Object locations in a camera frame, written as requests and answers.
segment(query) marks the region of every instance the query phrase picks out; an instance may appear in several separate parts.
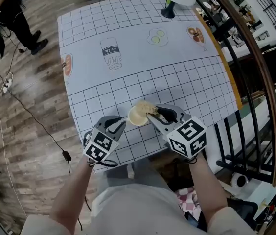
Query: shoe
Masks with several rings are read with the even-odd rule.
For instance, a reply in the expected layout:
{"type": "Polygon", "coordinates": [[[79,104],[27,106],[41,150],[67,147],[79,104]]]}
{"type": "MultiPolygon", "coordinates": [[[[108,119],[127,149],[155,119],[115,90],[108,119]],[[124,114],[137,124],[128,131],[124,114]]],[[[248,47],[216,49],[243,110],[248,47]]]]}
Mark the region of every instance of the shoe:
{"type": "Polygon", "coordinates": [[[47,38],[37,43],[37,47],[31,51],[32,55],[36,55],[40,50],[42,50],[49,43],[47,38]]]}
{"type": "Polygon", "coordinates": [[[32,37],[33,37],[35,43],[38,41],[40,35],[41,35],[41,31],[40,31],[40,30],[37,30],[37,31],[35,32],[35,34],[32,35],[32,37]]]}

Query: cup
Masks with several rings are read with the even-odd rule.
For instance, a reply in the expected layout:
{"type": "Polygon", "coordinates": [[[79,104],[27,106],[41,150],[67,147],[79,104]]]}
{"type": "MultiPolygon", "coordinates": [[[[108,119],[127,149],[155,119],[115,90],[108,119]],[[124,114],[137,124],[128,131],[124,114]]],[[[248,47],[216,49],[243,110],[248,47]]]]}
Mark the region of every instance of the cup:
{"type": "Polygon", "coordinates": [[[148,122],[147,117],[142,117],[137,113],[136,106],[130,109],[128,113],[128,120],[135,126],[142,126],[148,122]]]}

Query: black cable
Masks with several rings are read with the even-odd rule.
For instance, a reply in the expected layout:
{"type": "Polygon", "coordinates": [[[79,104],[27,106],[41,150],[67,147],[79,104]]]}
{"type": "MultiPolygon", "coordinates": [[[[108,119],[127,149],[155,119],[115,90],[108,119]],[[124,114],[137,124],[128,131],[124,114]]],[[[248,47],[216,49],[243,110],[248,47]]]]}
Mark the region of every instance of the black cable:
{"type": "Polygon", "coordinates": [[[79,223],[79,225],[80,225],[80,229],[83,230],[83,226],[81,225],[79,218],[78,218],[77,220],[78,220],[78,223],[79,223]]]}
{"type": "Polygon", "coordinates": [[[86,197],[85,197],[85,202],[86,202],[86,205],[87,205],[89,211],[91,212],[91,208],[90,208],[90,206],[88,205],[88,202],[87,202],[87,198],[86,198],[86,197]]]}
{"type": "Polygon", "coordinates": [[[16,49],[19,50],[19,53],[24,53],[25,51],[28,50],[28,48],[26,48],[26,50],[19,49],[18,46],[19,46],[20,42],[16,45],[16,44],[12,41],[12,39],[11,39],[12,32],[8,29],[8,30],[10,31],[10,34],[7,34],[7,32],[4,30],[4,28],[3,28],[1,25],[0,25],[0,28],[5,32],[6,36],[4,36],[1,32],[0,32],[0,35],[1,35],[2,37],[4,37],[4,38],[9,38],[10,41],[12,42],[12,44],[16,47],[16,49]]]}
{"type": "Polygon", "coordinates": [[[12,32],[10,31],[10,34],[7,34],[7,32],[5,31],[5,29],[2,28],[2,26],[0,25],[0,28],[5,32],[6,36],[2,35],[2,33],[0,33],[0,35],[2,37],[5,37],[5,38],[9,38],[10,36],[12,36],[12,32]]]}
{"type": "MultiPolygon", "coordinates": [[[[69,161],[68,161],[68,164],[69,164],[69,161]]],[[[69,166],[69,176],[70,176],[70,166],[69,166]]]]}
{"type": "Polygon", "coordinates": [[[98,164],[98,165],[103,165],[103,166],[110,167],[110,168],[114,168],[114,167],[117,167],[117,166],[118,166],[118,162],[113,161],[113,160],[109,160],[109,159],[106,159],[104,162],[99,161],[99,162],[96,162],[96,163],[91,163],[90,161],[88,161],[88,166],[89,166],[89,167],[93,167],[93,166],[95,166],[96,164],[98,164]]]}
{"type": "Polygon", "coordinates": [[[81,225],[79,218],[77,220],[78,220],[78,223],[80,225],[80,229],[83,230],[83,226],[81,225]]]}
{"type": "MultiPolygon", "coordinates": [[[[10,72],[10,70],[11,70],[11,66],[12,66],[12,62],[13,62],[13,58],[14,58],[15,52],[16,52],[16,49],[14,50],[14,53],[13,53],[13,56],[12,56],[12,61],[11,61],[11,64],[10,64],[9,72],[10,72]]],[[[4,78],[1,76],[1,74],[0,74],[0,78],[1,78],[1,80],[2,80],[2,82],[3,82],[3,84],[4,84],[4,78]]],[[[38,124],[40,124],[40,125],[42,126],[42,128],[45,130],[45,132],[46,132],[50,137],[52,137],[52,139],[54,140],[54,142],[56,143],[56,145],[62,150],[62,152],[66,152],[64,149],[62,149],[62,148],[60,147],[60,145],[58,144],[58,142],[57,142],[57,141],[54,139],[54,137],[46,130],[46,128],[45,128],[45,127],[35,118],[35,116],[34,116],[24,105],[23,105],[23,103],[22,103],[14,94],[12,94],[10,91],[9,91],[9,93],[11,94],[12,97],[14,97],[14,98],[22,105],[22,107],[24,108],[24,110],[26,110],[28,113],[31,114],[31,116],[34,118],[34,120],[35,120],[38,124]]],[[[69,165],[69,176],[71,176],[70,165],[69,165]]],[[[86,197],[85,197],[85,202],[86,202],[86,205],[87,205],[88,209],[89,209],[90,212],[91,212],[91,208],[90,208],[90,206],[89,206],[89,204],[88,204],[88,202],[87,202],[86,197]]],[[[78,219],[78,222],[79,222],[79,224],[80,224],[81,230],[83,230],[83,226],[81,225],[79,219],[78,219]]]]}
{"type": "Polygon", "coordinates": [[[193,164],[195,164],[195,163],[197,162],[197,155],[194,156],[191,160],[185,159],[184,161],[185,161],[186,163],[188,163],[188,164],[193,165],[193,164]]]}
{"type": "MultiPolygon", "coordinates": [[[[1,76],[0,74],[0,78],[4,84],[4,78],[1,76]]],[[[31,114],[31,116],[34,118],[34,120],[39,124],[41,125],[41,127],[45,130],[45,132],[54,140],[55,144],[62,150],[62,152],[65,152],[64,149],[61,148],[61,146],[58,144],[58,142],[54,139],[54,137],[46,130],[46,128],[35,118],[35,116],[32,114],[32,112],[30,110],[28,110],[24,105],[23,103],[13,94],[11,93],[11,91],[9,89],[7,89],[7,91],[11,94],[11,96],[13,98],[15,98],[21,105],[22,107],[24,108],[24,110],[26,110],[29,114],[31,114]]]]}

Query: lamp base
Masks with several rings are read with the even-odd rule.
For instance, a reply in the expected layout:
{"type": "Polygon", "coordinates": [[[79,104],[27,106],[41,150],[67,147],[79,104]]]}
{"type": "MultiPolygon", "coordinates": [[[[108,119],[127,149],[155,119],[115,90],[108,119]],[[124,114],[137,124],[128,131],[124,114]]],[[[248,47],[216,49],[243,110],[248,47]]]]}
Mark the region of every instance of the lamp base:
{"type": "Polygon", "coordinates": [[[166,18],[174,18],[175,17],[175,13],[174,13],[174,2],[170,2],[170,4],[165,8],[161,10],[161,14],[166,17],[166,18]]]}

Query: white sleeve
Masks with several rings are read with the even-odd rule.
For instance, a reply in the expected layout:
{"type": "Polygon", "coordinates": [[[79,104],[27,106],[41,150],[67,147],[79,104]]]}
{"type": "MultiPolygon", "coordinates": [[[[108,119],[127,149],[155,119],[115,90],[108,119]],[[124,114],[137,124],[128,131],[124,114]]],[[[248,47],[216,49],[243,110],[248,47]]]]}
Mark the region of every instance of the white sleeve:
{"type": "Polygon", "coordinates": [[[210,220],[207,233],[211,235],[256,235],[231,207],[219,210],[210,220]]]}
{"type": "Polygon", "coordinates": [[[47,216],[29,216],[24,224],[21,235],[70,235],[66,227],[47,216]]]}

